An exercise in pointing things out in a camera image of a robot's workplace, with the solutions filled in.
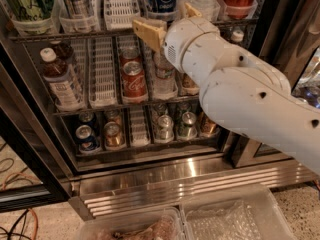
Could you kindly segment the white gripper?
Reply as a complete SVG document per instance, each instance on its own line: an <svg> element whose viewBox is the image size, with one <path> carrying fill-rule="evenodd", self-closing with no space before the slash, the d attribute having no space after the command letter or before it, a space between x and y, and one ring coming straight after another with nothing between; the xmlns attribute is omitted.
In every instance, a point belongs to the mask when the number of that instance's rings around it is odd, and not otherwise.
<svg viewBox="0 0 320 240"><path fill-rule="evenodd" d="M159 52L163 46L167 60L182 72L182 60L189 45L201 35L220 33L210 21L202 18L202 13L185 2L187 18L176 21L167 31L167 23L157 19L134 17L132 28L137 37L146 43L153 51Z"/></svg>

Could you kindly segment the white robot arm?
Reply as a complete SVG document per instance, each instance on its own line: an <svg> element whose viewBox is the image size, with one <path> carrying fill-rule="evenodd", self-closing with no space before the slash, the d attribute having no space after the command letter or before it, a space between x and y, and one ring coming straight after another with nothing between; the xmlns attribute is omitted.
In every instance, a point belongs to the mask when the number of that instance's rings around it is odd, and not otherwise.
<svg viewBox="0 0 320 240"><path fill-rule="evenodd" d="M133 31L198 85L200 105L211 120L320 174L320 110L293 97L278 69L226 41L196 9L186 10L171 25L135 17Z"/></svg>

